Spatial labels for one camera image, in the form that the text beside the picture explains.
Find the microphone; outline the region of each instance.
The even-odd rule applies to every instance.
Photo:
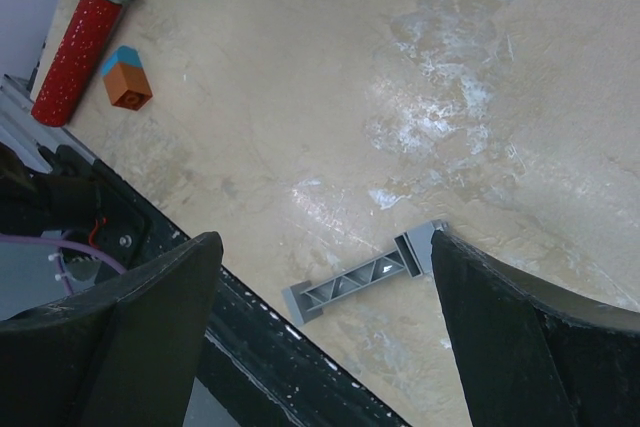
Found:
[[[33,104],[38,122],[62,127],[69,121],[128,1],[80,0]]]

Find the gray bracket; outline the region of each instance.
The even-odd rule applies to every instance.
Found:
[[[331,302],[369,287],[400,272],[419,277],[431,272],[431,237],[436,230],[447,230],[447,223],[433,220],[396,237],[396,249],[375,257],[318,285],[305,280],[282,291],[296,326],[322,315]]]

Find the worn table surface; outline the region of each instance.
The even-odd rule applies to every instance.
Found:
[[[40,80],[78,0],[60,0]],[[638,309],[640,0],[135,0],[71,131],[287,315],[318,281],[445,218],[559,285]],[[302,329],[414,425],[468,414],[432,279]]]

